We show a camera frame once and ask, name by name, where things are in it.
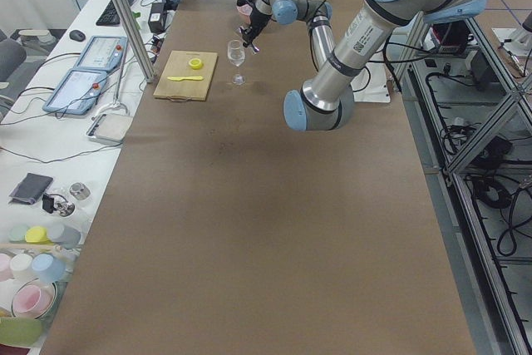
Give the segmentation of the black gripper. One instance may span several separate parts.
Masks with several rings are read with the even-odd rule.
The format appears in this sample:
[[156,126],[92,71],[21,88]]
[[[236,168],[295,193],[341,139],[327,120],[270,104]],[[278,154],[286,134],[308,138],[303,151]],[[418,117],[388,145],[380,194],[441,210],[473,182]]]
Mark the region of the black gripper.
[[249,16],[249,27],[240,26],[239,33],[242,37],[244,47],[250,50],[258,50],[254,44],[254,35],[259,35],[268,25],[271,15],[254,8]]

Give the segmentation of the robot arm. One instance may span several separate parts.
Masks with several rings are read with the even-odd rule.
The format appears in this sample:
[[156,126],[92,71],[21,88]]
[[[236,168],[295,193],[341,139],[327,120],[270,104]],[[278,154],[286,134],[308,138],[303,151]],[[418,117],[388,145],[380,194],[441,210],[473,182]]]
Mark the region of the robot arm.
[[245,47],[270,20],[307,24],[318,59],[317,75],[283,102],[286,124],[295,131],[330,131],[344,126],[354,107],[353,79],[398,27],[419,12],[427,23],[454,22],[480,14],[487,0],[363,0],[362,8],[340,42],[330,28],[331,8],[318,0],[255,0],[250,24],[242,28]]

